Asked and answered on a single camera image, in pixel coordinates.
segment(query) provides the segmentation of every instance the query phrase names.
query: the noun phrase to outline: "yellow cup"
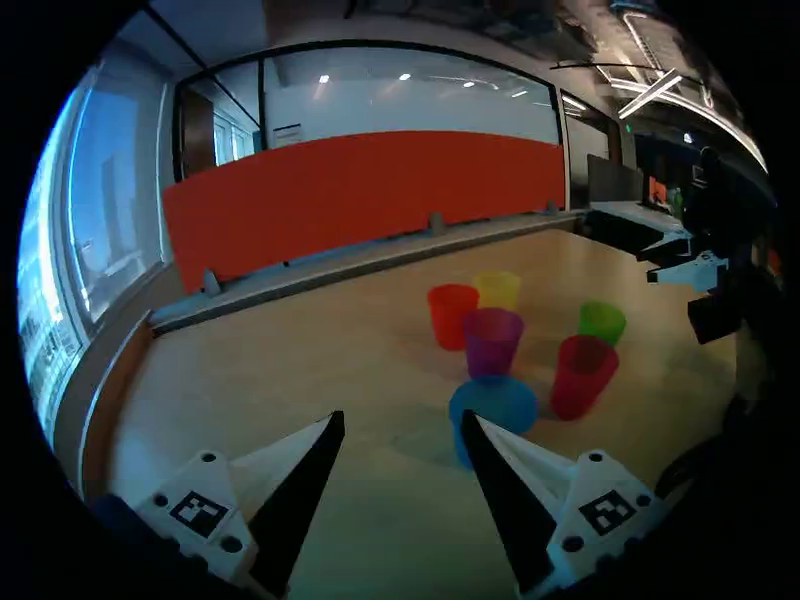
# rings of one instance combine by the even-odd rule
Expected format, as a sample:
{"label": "yellow cup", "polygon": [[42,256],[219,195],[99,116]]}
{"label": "yellow cup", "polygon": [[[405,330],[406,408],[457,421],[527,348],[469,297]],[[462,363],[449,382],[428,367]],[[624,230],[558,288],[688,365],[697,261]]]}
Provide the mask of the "yellow cup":
{"label": "yellow cup", "polygon": [[480,293],[478,308],[497,307],[516,310],[522,279],[514,273],[489,271],[476,276],[472,283]]}

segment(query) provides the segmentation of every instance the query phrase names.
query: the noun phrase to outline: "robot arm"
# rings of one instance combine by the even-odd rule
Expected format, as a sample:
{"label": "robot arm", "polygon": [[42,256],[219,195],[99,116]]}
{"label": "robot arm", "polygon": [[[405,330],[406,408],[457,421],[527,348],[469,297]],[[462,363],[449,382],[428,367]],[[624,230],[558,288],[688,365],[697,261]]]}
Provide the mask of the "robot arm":
{"label": "robot arm", "polygon": [[147,554],[169,547],[176,571],[189,564],[257,597],[283,598],[343,438],[336,411],[235,460],[202,451],[135,513],[113,496],[95,513]]}
{"label": "robot arm", "polygon": [[667,514],[661,499],[602,451],[573,462],[472,411],[461,433],[522,598],[606,568]]}

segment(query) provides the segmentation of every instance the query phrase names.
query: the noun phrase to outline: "table surface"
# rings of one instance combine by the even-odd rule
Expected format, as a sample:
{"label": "table surface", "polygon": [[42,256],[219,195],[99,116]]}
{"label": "table surface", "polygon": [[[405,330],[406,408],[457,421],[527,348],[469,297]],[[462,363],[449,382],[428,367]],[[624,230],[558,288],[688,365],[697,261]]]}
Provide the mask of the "table surface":
{"label": "table surface", "polygon": [[644,225],[661,233],[683,232],[683,223],[672,215],[646,208],[638,202],[592,202],[592,210]]}
{"label": "table surface", "polygon": [[[269,302],[158,338],[115,432],[110,487],[138,502],[197,451],[236,457],[343,409],[347,434],[292,579],[292,598],[513,598],[513,576],[447,417],[467,380],[439,349],[426,293],[484,270],[522,279],[526,330],[513,375],[536,392],[525,437],[569,458],[602,448],[646,484],[719,431],[735,341],[700,346],[687,286],[651,285],[652,266],[548,230]],[[550,416],[560,342],[580,305],[628,319],[620,367],[579,421]]]}

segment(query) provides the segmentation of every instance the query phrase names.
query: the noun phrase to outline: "window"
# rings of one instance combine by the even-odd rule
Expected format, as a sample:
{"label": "window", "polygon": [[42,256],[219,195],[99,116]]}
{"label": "window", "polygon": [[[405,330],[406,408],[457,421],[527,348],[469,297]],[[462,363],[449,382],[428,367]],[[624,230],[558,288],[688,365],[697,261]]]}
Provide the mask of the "window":
{"label": "window", "polygon": [[161,260],[156,157],[164,85],[138,62],[112,55],[78,118],[67,210],[75,287],[90,323]]}
{"label": "window", "polygon": [[161,261],[157,163],[166,82],[110,49],[62,109],[28,195],[20,345],[43,429],[98,319]]}
{"label": "window", "polygon": [[52,239],[58,154],[74,94],[58,117],[28,195],[17,263],[17,316],[25,375],[36,411],[49,431],[54,398],[81,348],[57,289]]}
{"label": "window", "polygon": [[253,153],[253,136],[236,125],[233,119],[214,113],[214,155],[217,166],[239,160]]}

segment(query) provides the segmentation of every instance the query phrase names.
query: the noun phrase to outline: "orange partition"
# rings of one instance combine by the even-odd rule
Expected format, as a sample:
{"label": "orange partition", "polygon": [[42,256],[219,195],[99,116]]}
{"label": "orange partition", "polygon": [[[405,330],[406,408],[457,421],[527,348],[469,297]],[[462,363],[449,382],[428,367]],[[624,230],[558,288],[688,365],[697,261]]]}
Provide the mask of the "orange partition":
{"label": "orange partition", "polygon": [[315,140],[194,175],[164,193],[188,292],[316,252],[446,223],[564,206],[561,146],[452,131]]}

